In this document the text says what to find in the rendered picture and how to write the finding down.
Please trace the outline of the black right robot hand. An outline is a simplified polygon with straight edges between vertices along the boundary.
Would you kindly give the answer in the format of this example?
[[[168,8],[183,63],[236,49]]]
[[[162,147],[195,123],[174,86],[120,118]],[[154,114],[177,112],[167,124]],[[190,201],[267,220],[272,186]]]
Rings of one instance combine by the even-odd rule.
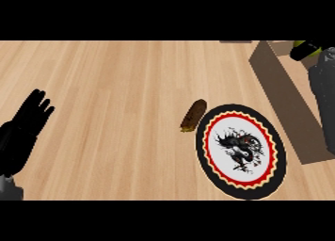
[[[335,59],[335,40],[308,40],[308,42],[323,49],[322,53],[326,54],[329,59]],[[301,61],[304,58],[307,58],[307,56],[300,53],[300,48],[292,48],[291,58],[295,61]]]

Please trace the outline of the brown oblong vegetable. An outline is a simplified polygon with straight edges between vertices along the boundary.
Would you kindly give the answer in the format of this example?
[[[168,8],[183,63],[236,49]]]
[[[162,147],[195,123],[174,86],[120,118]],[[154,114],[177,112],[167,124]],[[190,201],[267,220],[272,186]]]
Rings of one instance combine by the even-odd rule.
[[[192,132],[196,129],[205,110],[207,110],[207,101],[201,99],[192,104],[189,111],[185,115],[185,118],[180,124],[180,130],[183,132]]]

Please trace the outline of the round plate with dragon print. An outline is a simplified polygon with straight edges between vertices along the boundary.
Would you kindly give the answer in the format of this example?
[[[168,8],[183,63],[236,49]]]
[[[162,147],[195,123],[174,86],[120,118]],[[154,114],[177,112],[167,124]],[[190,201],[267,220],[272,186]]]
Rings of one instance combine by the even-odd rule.
[[[241,104],[204,115],[196,152],[205,175],[233,198],[260,200],[278,190],[286,174],[286,152],[266,117]]]

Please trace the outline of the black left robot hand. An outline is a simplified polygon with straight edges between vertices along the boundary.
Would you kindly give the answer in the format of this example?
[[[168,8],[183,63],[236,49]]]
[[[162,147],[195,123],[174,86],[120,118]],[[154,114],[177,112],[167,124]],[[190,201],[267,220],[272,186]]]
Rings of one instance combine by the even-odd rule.
[[[55,111],[46,92],[36,89],[11,121],[0,127],[0,175],[12,177],[25,167],[37,136]]]

